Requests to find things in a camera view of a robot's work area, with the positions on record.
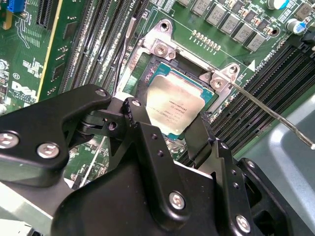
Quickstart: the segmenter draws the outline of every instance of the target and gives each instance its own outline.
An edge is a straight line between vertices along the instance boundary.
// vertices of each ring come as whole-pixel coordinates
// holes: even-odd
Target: capacitor
[[[286,29],[294,34],[302,34],[306,29],[306,24],[293,18],[288,20]]]
[[[289,0],[267,0],[267,7],[271,10],[282,10],[288,3]]]
[[[0,115],[3,115],[6,112],[6,107],[3,104],[0,104]]]

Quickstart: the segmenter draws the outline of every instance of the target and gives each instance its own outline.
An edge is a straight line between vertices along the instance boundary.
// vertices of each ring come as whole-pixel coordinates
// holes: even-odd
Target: green circuit board
[[[230,63],[238,64],[240,73],[237,83],[244,86],[292,35],[286,29],[288,20],[297,17],[297,12],[306,4],[311,5],[307,1],[290,0],[285,9],[270,10],[265,0],[213,0],[198,15],[194,12],[198,1],[151,0],[137,22],[134,37],[127,47],[121,77],[139,39],[160,20],[168,19],[173,27],[172,41],[215,69],[223,69]],[[6,10],[8,1],[0,0],[0,102],[6,107],[2,114],[87,83],[111,90],[115,73],[112,65],[115,65],[118,43],[122,41],[127,22],[136,12],[140,1],[53,1],[56,6],[55,18],[49,29],[38,24],[41,3],[42,0],[27,0],[24,11],[13,13],[10,19],[11,13]],[[242,5],[242,10],[233,12],[232,5],[236,3]],[[234,40],[233,35],[220,30],[222,26],[215,27],[207,22],[215,5],[219,5],[227,16],[233,14],[237,24],[245,23],[244,10],[254,13],[253,19],[246,24],[252,32],[264,38],[256,51],[246,47],[247,43],[242,44]],[[123,7],[126,12],[120,15]],[[311,27],[315,22],[315,12],[310,11],[307,17],[300,20],[306,28]],[[259,29],[263,21],[268,24]],[[4,23],[11,26],[5,29],[2,27]],[[124,92],[135,95],[138,81],[151,58],[152,55],[142,54],[127,79]],[[233,90],[213,112],[212,120],[236,93]],[[74,181],[78,174],[84,175],[91,165],[87,182],[106,172],[107,139],[95,137],[92,142],[94,144],[84,144],[70,152],[65,178]],[[179,160],[185,153],[183,144],[172,155],[175,160]]]

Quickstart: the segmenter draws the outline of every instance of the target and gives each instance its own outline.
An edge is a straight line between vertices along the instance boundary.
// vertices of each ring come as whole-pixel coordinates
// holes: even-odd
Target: chip
[[[253,12],[252,10],[250,10],[247,14],[247,16],[244,18],[244,21],[246,21],[247,23],[251,23],[252,20],[254,19],[254,17],[256,16],[256,13]]]
[[[70,37],[73,37],[74,34],[75,34],[75,31],[77,29],[77,25],[78,25],[77,21],[68,23],[65,26],[65,29],[64,29],[64,32],[63,32],[63,39],[68,39]]]
[[[211,0],[197,0],[195,6],[193,6],[193,13],[202,16],[202,14],[207,10]]]
[[[177,0],[177,2],[179,2],[183,6],[188,6],[188,4],[190,3],[190,0]]]
[[[233,38],[240,43],[244,43],[252,31],[253,29],[249,25],[243,24]]]
[[[244,3],[242,3],[241,1],[236,1],[234,6],[232,7],[232,12],[234,12],[235,14],[238,14],[239,11],[244,7]]]
[[[221,30],[227,34],[232,34],[233,30],[236,28],[239,22],[240,20],[235,15],[231,14],[224,22]]]
[[[207,22],[214,26],[217,26],[224,17],[225,13],[226,10],[221,5],[215,4],[215,7],[212,9],[209,17],[207,18]]]
[[[265,41],[265,37],[261,34],[256,34],[256,36],[249,42],[249,44],[246,46],[248,49],[252,50],[253,52],[256,52],[257,49],[262,45],[262,43]]]
[[[192,123],[213,94],[178,70],[161,63],[149,82],[146,109],[152,125],[174,140]]]
[[[63,75],[65,63],[60,64],[54,69],[52,81],[56,80],[59,76]]]
[[[265,28],[270,25],[270,22],[266,19],[263,19],[260,24],[257,26],[257,30],[260,32],[264,32]]]
[[[300,8],[295,13],[295,16],[299,18],[300,20],[304,20],[306,17],[310,15],[312,12],[312,7],[308,3],[303,3]]]

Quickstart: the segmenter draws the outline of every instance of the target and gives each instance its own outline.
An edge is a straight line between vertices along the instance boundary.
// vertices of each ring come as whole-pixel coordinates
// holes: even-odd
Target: mounting hole
[[[102,89],[100,89],[100,88],[97,89],[95,92],[96,92],[96,94],[99,95],[99,96],[106,97],[105,91],[102,90]]]
[[[157,155],[160,156],[160,157],[163,157],[164,153],[160,150],[160,151],[157,152]]]
[[[117,123],[116,122],[110,122],[108,125],[108,130],[113,131],[117,128]]]
[[[158,139],[158,137],[157,137],[156,134],[152,134],[152,135],[151,135],[151,138],[152,138],[152,139],[155,139],[155,140]]]
[[[236,188],[236,189],[240,189],[240,186],[237,184],[237,183],[233,183],[233,186],[234,186],[234,188]]]
[[[160,26],[162,32],[166,32],[169,29],[168,23],[163,22]]]
[[[229,72],[230,72],[231,74],[235,74],[237,71],[238,71],[238,69],[237,69],[236,66],[232,66],[232,67],[229,69]]]
[[[279,30],[277,30],[277,29],[274,29],[272,32],[271,32],[271,36],[273,36],[273,37],[275,37],[275,36],[278,36],[278,34],[279,34]]]

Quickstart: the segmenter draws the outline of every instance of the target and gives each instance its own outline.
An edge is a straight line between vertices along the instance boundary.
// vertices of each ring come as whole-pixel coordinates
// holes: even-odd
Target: expansion slot
[[[82,61],[85,45],[88,42],[88,35],[93,28],[93,23],[96,20],[96,13],[99,0],[89,0],[87,3],[87,7],[84,10],[83,17],[84,19],[80,25],[80,28],[75,36],[75,41],[72,46],[72,53],[70,56],[69,63],[64,73],[63,82],[60,86],[59,93],[68,91],[72,88],[74,79],[76,78],[76,74],[78,69],[80,68],[80,64]]]

